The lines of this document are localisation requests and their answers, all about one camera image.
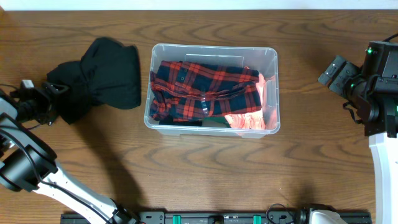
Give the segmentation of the black hooded sweatshirt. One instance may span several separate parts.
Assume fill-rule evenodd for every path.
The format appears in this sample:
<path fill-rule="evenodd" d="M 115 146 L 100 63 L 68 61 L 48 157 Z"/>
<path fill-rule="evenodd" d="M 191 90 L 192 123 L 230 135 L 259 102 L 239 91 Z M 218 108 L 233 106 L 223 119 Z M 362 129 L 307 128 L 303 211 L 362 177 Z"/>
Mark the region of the black hooded sweatshirt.
<path fill-rule="evenodd" d="M 141 105 L 141 68 L 137 48 L 100 37 L 80 60 L 65 62 L 47 74 L 47 81 L 69 87 L 55 104 L 68 124 L 94 106 L 130 110 Z"/>

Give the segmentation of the pink cloth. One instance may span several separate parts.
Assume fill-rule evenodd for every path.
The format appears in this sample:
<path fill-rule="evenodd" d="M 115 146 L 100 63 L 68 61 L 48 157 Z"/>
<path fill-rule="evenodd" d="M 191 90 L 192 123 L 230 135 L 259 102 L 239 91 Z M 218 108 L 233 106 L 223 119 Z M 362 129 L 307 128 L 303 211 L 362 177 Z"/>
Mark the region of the pink cloth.
<path fill-rule="evenodd" d="M 266 80 L 262 73 L 259 73 L 259 81 L 256 83 L 256 88 L 260 96 L 261 104 L 263 104 L 264 85 Z M 229 126 L 233 129 L 265 129 L 264 115 L 262 110 L 245 114 L 228 114 L 224 118 Z"/>

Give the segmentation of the red navy plaid shirt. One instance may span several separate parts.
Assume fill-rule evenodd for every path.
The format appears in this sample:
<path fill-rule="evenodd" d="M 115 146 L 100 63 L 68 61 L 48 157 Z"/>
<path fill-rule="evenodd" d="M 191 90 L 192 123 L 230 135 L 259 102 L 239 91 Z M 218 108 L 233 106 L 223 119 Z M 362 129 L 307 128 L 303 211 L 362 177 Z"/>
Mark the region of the red navy plaid shirt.
<path fill-rule="evenodd" d="M 246 67 L 161 61 L 150 72 L 152 119 L 174 122 L 244 114 L 262 108 L 259 72 Z"/>

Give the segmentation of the dark green cloth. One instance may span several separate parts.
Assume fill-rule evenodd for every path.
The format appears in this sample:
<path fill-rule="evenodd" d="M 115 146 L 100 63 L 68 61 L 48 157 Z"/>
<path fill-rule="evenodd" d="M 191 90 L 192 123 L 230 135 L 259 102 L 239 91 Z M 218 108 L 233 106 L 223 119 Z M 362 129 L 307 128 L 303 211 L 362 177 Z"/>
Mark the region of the dark green cloth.
<path fill-rule="evenodd" d="M 230 124 L 224 116 L 221 117 L 207 117 L 202 120 L 203 127 L 212 128 L 230 128 Z"/>

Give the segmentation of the black cloth with tape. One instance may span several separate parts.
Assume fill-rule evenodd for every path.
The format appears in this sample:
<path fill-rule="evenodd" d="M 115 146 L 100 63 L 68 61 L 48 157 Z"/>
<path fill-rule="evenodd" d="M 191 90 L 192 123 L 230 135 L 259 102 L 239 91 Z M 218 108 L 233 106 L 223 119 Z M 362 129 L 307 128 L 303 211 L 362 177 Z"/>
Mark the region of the black cloth with tape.
<path fill-rule="evenodd" d="M 174 121 L 173 117 L 168 116 L 167 118 L 159 121 L 159 125 L 168 126 L 202 126 L 202 121 Z"/>

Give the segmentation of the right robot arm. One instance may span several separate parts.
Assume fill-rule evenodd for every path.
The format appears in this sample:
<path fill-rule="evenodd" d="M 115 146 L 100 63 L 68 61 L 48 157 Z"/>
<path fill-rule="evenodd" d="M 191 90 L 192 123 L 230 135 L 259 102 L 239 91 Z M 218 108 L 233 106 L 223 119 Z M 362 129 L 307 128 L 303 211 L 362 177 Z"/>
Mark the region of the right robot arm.
<path fill-rule="evenodd" d="M 397 44 L 371 41 L 363 65 L 336 56 L 318 82 L 346 100 L 373 157 L 376 223 L 397 223 Z"/>

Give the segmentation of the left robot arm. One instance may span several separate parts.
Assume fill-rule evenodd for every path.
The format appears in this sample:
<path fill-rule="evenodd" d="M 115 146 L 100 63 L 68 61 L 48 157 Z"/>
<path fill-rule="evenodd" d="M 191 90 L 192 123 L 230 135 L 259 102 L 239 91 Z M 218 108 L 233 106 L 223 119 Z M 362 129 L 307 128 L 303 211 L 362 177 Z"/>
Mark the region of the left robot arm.
<path fill-rule="evenodd" d="M 53 100 L 67 91 L 63 85 L 45 82 L 43 88 L 36 88 L 32 81 L 23 80 L 10 94 L 1 93 L 1 152 L 16 148 L 1 161 L 1 185 L 55 199 L 89 223 L 139 223 L 139 217 L 64 171 L 56 153 L 24 127 L 32 120 L 51 125 L 57 118 Z"/>

